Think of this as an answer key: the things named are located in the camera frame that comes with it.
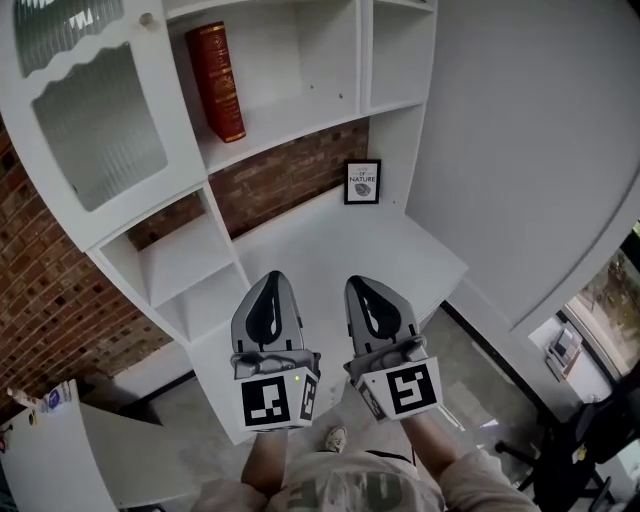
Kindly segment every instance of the brick wall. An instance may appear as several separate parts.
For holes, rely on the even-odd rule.
[[[66,236],[0,122],[0,421],[8,386],[113,376],[169,341]]]
[[[344,181],[343,162],[366,158],[369,119],[334,126],[263,151],[209,177],[231,238],[295,208]],[[196,194],[184,197],[127,232],[141,251],[202,215]]]
[[[215,173],[232,237],[343,182],[366,157],[369,122],[323,130]],[[203,212],[195,194],[128,232],[138,250]],[[80,253],[38,196],[0,124],[0,421],[7,386],[42,395],[61,380],[116,375],[169,342]]]

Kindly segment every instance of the frosted glass panel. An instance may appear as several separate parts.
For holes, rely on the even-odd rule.
[[[82,205],[100,205],[167,166],[128,44],[74,66],[33,102]]]
[[[71,50],[122,18],[122,0],[15,0],[13,20],[22,75],[46,68],[54,55]]]

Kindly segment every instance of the window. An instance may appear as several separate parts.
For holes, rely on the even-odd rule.
[[[567,308],[617,377],[635,366],[640,360],[640,221]]]

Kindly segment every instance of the framed picture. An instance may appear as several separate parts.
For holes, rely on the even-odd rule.
[[[382,160],[345,160],[344,204],[378,204]]]

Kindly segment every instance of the glass cabinet door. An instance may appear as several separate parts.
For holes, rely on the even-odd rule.
[[[161,0],[4,4],[0,109],[25,169],[80,249],[206,179]]]

